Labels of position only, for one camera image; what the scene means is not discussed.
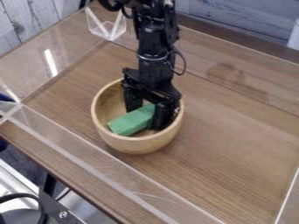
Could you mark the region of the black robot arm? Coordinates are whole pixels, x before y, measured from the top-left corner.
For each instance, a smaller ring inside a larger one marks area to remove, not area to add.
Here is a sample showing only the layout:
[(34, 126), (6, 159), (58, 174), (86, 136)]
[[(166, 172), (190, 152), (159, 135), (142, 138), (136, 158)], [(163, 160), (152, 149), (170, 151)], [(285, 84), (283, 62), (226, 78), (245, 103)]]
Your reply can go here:
[(123, 69), (126, 111), (154, 104), (150, 128), (160, 130), (175, 119), (180, 108), (182, 94), (172, 84), (179, 39), (175, 0), (98, 0), (108, 11), (122, 11), (134, 20), (135, 37), (139, 41), (138, 69)]

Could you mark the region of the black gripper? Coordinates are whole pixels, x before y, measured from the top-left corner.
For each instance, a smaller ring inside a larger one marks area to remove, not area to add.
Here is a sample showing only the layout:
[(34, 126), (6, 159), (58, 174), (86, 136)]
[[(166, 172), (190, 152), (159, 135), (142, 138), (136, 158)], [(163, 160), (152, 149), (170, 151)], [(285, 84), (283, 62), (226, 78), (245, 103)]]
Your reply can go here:
[(139, 68), (126, 67), (122, 85), (124, 88), (126, 112), (143, 106), (143, 100), (156, 104), (151, 129), (167, 128), (180, 111), (182, 93), (172, 84), (175, 74), (175, 54), (162, 58), (139, 56)]

